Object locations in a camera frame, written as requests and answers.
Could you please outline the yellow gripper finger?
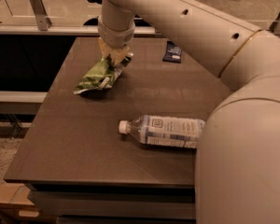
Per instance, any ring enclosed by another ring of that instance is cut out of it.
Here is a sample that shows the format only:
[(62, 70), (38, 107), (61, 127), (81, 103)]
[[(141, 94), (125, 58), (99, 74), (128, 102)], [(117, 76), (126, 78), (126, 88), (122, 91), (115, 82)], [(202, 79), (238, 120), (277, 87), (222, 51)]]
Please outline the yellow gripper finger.
[(99, 42), (100, 51), (102, 53), (102, 58), (103, 59), (107, 58), (110, 55), (112, 48), (110, 48), (101, 37), (98, 38), (98, 42)]
[(117, 66), (125, 58), (129, 51), (129, 46), (125, 46), (122, 49), (112, 49), (110, 51), (111, 65)]

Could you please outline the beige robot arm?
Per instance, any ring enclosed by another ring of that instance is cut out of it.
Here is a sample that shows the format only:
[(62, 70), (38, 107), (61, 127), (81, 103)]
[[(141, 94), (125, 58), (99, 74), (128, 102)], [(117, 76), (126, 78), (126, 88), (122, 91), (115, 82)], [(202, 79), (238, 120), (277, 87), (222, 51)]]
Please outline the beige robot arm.
[(103, 0), (104, 41), (133, 14), (231, 90), (197, 147), (197, 224), (280, 224), (280, 38), (195, 0)]

